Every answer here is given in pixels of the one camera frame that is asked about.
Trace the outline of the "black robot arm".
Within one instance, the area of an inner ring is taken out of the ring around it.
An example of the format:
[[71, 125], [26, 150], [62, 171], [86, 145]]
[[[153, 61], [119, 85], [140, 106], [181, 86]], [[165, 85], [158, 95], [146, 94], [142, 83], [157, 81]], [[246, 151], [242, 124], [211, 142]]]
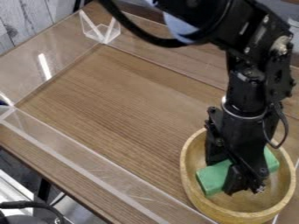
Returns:
[[282, 100], [293, 96], [293, 37], [289, 23], [257, 0], [146, 0], [163, 12], [171, 38], [143, 30], [114, 0], [98, 0], [118, 22], [146, 42], [178, 48], [213, 43], [227, 54], [229, 90], [209, 108], [206, 164], [229, 160], [222, 191], [259, 193], [270, 175], [265, 148], [287, 124]]

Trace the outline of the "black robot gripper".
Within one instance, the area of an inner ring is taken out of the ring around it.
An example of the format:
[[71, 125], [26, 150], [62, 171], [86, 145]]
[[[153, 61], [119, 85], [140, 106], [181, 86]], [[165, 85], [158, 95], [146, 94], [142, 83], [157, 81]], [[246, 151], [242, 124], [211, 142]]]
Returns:
[[250, 189], [253, 193], [265, 190], [265, 181], [270, 176], [265, 148], [270, 144], [281, 118], [281, 105], [271, 104], [259, 118], [237, 117], [225, 109], [209, 108], [205, 128], [206, 164], [230, 160], [229, 174], [222, 187], [231, 196]]

